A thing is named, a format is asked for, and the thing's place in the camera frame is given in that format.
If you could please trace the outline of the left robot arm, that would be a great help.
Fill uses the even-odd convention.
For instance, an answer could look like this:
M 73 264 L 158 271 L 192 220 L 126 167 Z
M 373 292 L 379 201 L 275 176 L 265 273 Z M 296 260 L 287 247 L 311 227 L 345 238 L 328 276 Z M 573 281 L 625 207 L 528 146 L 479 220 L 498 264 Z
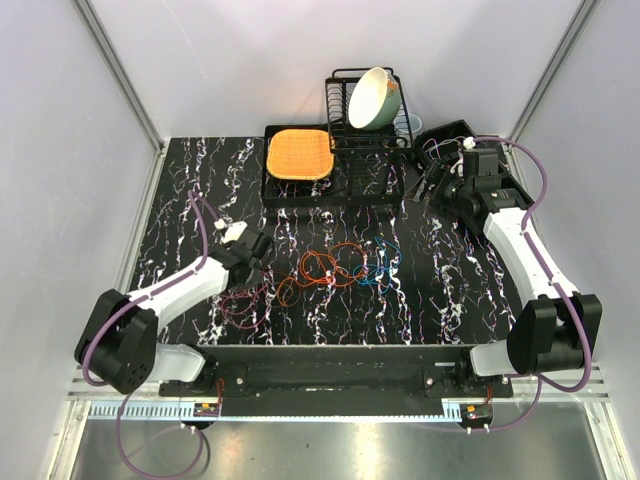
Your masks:
M 259 263 L 272 238 L 239 222 L 222 242 L 184 269 L 149 287 L 101 294 L 76 345 L 84 381 L 129 395 L 148 381 L 181 382 L 196 396 L 215 386 L 208 355 L 187 344 L 162 344 L 158 335 L 199 303 L 258 284 Z

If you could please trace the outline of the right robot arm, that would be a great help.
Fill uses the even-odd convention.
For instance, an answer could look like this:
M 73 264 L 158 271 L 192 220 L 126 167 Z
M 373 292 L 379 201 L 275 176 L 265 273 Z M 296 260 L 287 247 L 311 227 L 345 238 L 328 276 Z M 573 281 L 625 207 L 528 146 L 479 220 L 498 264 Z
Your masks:
M 501 165 L 492 148 L 462 148 L 441 159 L 423 156 L 422 190 L 442 215 L 486 239 L 511 276 L 521 313 L 506 339 L 475 346 L 454 371 L 466 396 L 486 389 L 490 377 L 541 375 L 592 368 L 602 304 L 582 294 L 560 271 L 529 222 L 533 199 Z

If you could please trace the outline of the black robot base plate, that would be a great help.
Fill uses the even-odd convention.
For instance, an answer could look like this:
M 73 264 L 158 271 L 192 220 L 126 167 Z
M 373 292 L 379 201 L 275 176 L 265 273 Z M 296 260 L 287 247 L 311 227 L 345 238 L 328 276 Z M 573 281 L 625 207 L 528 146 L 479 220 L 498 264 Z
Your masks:
M 203 378 L 193 383 L 167 381 L 163 397 L 196 397 L 224 388 L 226 398 L 265 390 L 400 390 L 436 398 L 494 399 L 513 396 L 509 380 L 472 372 L 467 345 L 257 346 L 227 345 L 202 350 Z

